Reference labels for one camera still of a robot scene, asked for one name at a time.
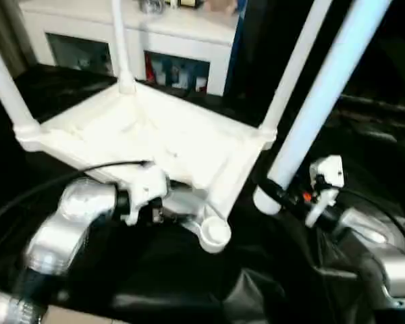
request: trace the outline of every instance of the glass cabinet door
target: glass cabinet door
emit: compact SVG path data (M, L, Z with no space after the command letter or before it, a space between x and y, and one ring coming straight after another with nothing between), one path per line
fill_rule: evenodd
M195 92L207 92L210 63L145 51L146 80Z
M47 33L55 63L64 68L113 75L107 43Z

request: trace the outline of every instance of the shelf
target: shelf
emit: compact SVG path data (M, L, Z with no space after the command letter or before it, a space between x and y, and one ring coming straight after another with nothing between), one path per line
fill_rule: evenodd
M112 24L110 0L20 0L22 11ZM139 10L135 0L123 0L126 28L178 36L231 47L238 15L199 9L166 7L161 15Z

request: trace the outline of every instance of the white platform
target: white platform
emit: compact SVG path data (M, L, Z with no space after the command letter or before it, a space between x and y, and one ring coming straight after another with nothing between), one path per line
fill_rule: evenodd
M137 95L114 85L46 121L43 135L22 142L77 168L123 160L155 161L171 179L207 193L227 217L259 153L274 136L137 84ZM91 173L131 182L136 168Z

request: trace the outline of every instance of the white pole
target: white pole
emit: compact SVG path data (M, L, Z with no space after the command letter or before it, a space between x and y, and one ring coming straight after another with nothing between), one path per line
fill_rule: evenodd
M39 123L32 117L14 80L0 56L0 101L13 124L17 137L28 137L40 132Z
M277 129L331 2L332 0L314 0L260 129Z
M267 175L284 189L290 185L391 2L356 0L350 8ZM254 203L268 215L276 214L281 208L260 188L254 193Z
M119 91L130 94L135 91L135 79L129 67L128 43L122 16L122 0L111 0L113 10L113 24L115 46L119 61Z

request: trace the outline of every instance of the black surface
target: black surface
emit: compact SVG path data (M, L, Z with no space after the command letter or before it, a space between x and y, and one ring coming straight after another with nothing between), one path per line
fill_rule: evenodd
M45 120L112 82L39 66L20 77L18 86L35 118ZM405 133L393 142L343 124L329 125L306 161L342 154L349 187L405 215ZM282 136L259 163L274 158ZM69 170L43 153L25 153L0 106L0 205ZM0 220L1 287L10 289L21 251L55 210L62 188L43 192ZM232 241L218 255L203 252L196 236L181 227L94 229L89 249L55 303L131 323L366 323L361 285L348 262L329 240L305 230L287 213L277 219L260 214L252 203L253 190L248 181L229 217ZM359 200L340 200L375 212Z

